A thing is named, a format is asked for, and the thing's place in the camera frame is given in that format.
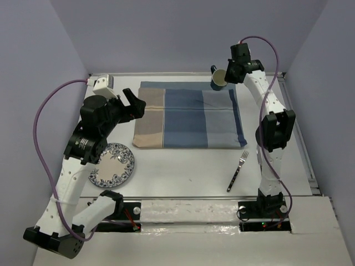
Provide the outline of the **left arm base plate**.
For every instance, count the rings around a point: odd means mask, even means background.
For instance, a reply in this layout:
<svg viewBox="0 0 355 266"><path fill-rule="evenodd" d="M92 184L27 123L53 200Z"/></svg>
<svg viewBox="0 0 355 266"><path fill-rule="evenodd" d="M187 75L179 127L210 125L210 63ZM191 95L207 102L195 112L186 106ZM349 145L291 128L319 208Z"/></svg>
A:
<svg viewBox="0 0 355 266"><path fill-rule="evenodd" d="M140 233L141 202L128 201L119 214L113 214L99 223L97 232Z"/></svg>

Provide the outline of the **blue beige checked cloth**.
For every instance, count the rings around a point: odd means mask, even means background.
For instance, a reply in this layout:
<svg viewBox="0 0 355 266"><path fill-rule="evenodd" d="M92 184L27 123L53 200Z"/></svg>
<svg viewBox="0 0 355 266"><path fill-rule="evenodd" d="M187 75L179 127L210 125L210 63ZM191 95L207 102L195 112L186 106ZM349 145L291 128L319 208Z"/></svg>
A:
<svg viewBox="0 0 355 266"><path fill-rule="evenodd" d="M133 145L140 149L240 149L247 145L234 85L212 90L208 82L143 81L146 103Z"/></svg>

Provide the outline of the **blue floral plate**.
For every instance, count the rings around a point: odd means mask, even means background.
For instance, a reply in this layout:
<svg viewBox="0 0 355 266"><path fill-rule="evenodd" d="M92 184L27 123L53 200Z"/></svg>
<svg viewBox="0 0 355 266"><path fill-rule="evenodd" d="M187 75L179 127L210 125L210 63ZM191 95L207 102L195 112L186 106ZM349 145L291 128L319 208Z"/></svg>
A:
<svg viewBox="0 0 355 266"><path fill-rule="evenodd" d="M90 173L89 181L104 189L122 185L134 171L135 158L125 145L109 143L99 158L99 162Z"/></svg>

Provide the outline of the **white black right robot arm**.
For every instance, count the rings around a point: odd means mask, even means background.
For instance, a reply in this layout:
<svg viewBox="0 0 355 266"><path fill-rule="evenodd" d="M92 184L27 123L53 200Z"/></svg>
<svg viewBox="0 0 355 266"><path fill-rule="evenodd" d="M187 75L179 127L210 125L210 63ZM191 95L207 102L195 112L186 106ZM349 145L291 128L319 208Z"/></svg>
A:
<svg viewBox="0 0 355 266"><path fill-rule="evenodd" d="M243 222L251 219L283 220L288 217L290 208L286 206L283 195L289 190L281 180L281 162L292 135L296 114L279 101L267 81L262 63L251 59L246 43L239 42L231 47L225 81L242 83L260 109L255 138L261 183L256 200L240 202L237 214Z"/></svg>

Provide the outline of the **dark green mug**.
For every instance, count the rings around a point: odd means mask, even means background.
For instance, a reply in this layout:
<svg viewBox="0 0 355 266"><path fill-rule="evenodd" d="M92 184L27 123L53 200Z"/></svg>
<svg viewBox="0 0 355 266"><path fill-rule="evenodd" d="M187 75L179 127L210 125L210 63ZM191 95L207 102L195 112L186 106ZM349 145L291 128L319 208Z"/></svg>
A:
<svg viewBox="0 0 355 266"><path fill-rule="evenodd" d="M215 65L210 67L211 81L210 86L214 91L220 91L228 85L225 81L226 70L218 69Z"/></svg>

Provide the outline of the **steel fork patterned handle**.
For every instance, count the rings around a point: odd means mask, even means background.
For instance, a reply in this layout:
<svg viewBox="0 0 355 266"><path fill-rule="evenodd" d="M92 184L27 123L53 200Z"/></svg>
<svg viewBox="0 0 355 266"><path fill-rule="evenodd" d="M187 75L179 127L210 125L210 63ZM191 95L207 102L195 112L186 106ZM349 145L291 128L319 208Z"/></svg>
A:
<svg viewBox="0 0 355 266"><path fill-rule="evenodd" d="M237 175L239 174L240 169L242 168L244 163L246 162L246 159L247 159L248 155L249 155L249 152L246 151L246 150L242 153L242 155L241 155L241 157L239 159L238 167L237 167L237 169L236 169L236 171L235 171L235 173L234 173L234 175L233 175L233 177L232 177L232 179L231 179L231 181L230 181L230 183L229 183L229 185L227 187L227 190L226 190L227 193L229 193L231 191L231 189L232 189L232 187L234 185L234 182L235 182L235 180L237 178Z"/></svg>

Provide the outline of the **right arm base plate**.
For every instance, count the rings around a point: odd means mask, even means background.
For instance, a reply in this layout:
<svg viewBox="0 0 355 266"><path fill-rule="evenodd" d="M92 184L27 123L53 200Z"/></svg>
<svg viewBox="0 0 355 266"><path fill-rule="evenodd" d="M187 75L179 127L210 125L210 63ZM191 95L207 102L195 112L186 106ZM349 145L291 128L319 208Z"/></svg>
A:
<svg viewBox="0 0 355 266"><path fill-rule="evenodd" d="M291 232L290 220L285 218L287 211L285 201L271 213L261 213L256 209L255 201L238 202L236 215L240 221L239 229L241 232Z"/></svg>

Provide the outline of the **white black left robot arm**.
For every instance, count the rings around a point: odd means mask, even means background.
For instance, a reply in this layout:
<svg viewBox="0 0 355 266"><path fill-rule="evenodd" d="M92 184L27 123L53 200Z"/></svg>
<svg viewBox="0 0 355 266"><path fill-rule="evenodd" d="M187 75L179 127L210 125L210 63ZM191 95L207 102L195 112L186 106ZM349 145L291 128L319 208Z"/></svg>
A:
<svg viewBox="0 0 355 266"><path fill-rule="evenodd" d="M107 138L117 124L140 119L146 103L127 88L123 90L129 105L119 96L107 98L92 95L80 108L81 120L64 150L58 181L52 183L54 192L35 226L26 228L23 238L36 246L69 259L75 258L84 242L91 239L97 225L116 219L124 210L123 196L105 190L85 210L75 209L86 180L99 163L107 147Z"/></svg>

